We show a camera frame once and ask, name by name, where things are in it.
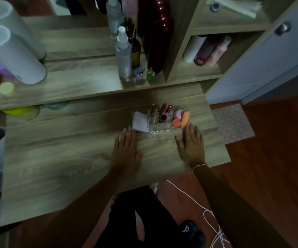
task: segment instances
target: door knob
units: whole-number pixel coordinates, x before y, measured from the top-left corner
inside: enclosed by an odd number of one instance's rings
[[[292,29],[292,25],[290,22],[283,22],[277,29],[275,30],[275,34],[278,36],[282,36],[284,33],[289,32]]]

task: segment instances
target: white cylinder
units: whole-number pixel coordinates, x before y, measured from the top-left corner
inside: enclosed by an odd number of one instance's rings
[[[37,59],[42,59],[45,56],[45,46],[34,37],[13,6],[4,0],[0,0],[0,25],[10,29],[11,33],[17,36]]]
[[[192,62],[195,59],[197,52],[200,50],[205,39],[206,36],[192,36],[183,54],[183,60],[186,62]]]
[[[0,63],[25,84],[39,83],[47,74],[47,70],[39,60],[2,25],[0,25]]]

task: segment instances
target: door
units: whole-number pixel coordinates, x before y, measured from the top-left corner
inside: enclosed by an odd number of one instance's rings
[[[291,29],[278,36],[284,22]],[[206,94],[210,104],[241,100],[298,65],[298,0],[275,24]]]

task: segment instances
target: white bracelet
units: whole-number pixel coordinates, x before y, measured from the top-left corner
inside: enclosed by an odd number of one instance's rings
[[[199,164],[199,165],[196,165],[196,166],[192,169],[192,171],[194,171],[194,169],[195,169],[197,166],[202,166],[202,165],[206,165],[206,166],[209,167],[209,165],[207,165],[207,164]]]

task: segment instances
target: paper note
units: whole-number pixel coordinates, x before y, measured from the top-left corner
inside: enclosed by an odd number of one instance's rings
[[[133,113],[133,129],[136,131],[141,132],[149,132],[149,121],[150,116],[149,114],[143,114],[140,112],[134,112]]]

